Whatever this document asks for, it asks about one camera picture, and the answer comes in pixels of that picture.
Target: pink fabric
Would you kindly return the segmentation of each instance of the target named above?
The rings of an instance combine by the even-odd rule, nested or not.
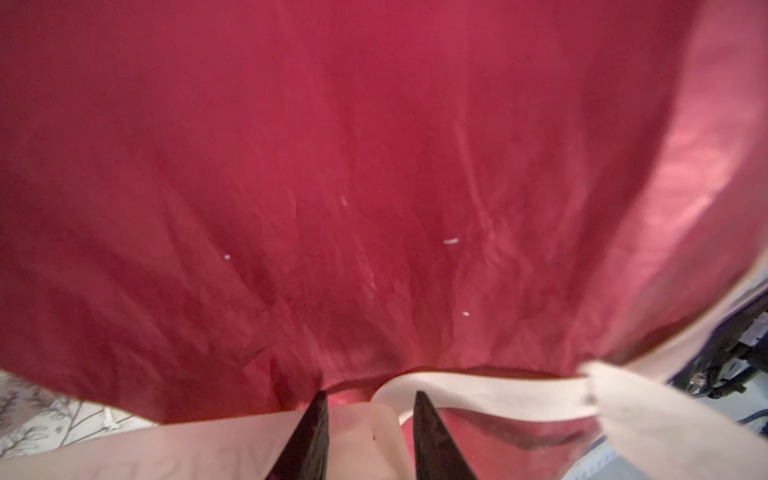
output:
[[[0,18],[0,367],[158,421],[412,369],[573,375],[763,244],[760,0]],[[531,428],[576,436],[504,468],[515,442],[447,418],[481,478],[557,475],[592,425]]]

